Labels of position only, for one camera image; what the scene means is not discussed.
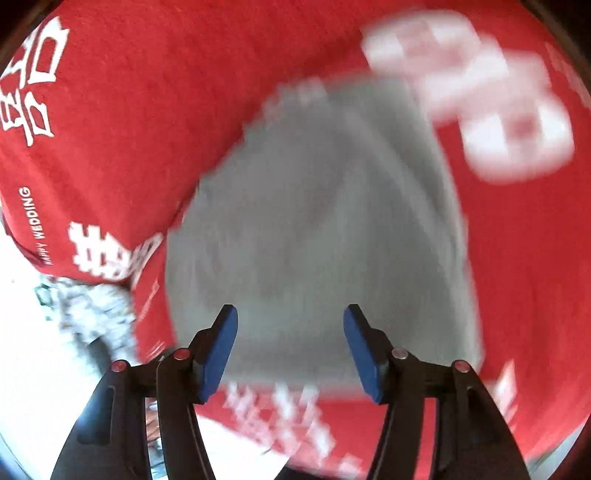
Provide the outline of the grey knit sweater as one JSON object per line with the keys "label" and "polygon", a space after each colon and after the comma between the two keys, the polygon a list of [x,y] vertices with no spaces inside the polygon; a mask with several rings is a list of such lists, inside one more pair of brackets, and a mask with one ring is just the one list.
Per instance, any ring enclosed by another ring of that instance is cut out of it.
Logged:
{"label": "grey knit sweater", "polygon": [[424,361],[483,357],[452,174],[394,79],[281,93],[169,233],[165,291],[179,344],[238,310],[230,381],[358,389],[351,304]]}

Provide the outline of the floral white blue bedding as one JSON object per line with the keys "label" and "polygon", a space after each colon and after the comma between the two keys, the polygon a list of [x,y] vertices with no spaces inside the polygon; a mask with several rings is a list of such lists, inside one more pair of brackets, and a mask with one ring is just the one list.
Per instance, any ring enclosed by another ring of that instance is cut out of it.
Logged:
{"label": "floral white blue bedding", "polygon": [[103,375],[115,360],[137,363],[135,314],[126,288],[43,276],[35,294],[46,319],[89,372]]}

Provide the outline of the red printed bed blanket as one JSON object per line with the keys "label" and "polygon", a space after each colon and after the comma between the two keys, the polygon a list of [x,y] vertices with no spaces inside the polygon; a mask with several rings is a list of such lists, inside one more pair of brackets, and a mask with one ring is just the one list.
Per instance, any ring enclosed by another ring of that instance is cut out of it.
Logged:
{"label": "red printed bed blanket", "polygon": [[139,282],[139,355],[187,334],[182,301],[221,271],[176,254],[189,208],[242,140],[238,124],[300,87],[400,80],[429,120],[465,227],[482,376],[521,452],[590,412],[590,97],[539,1],[133,1],[143,210],[167,239]]}

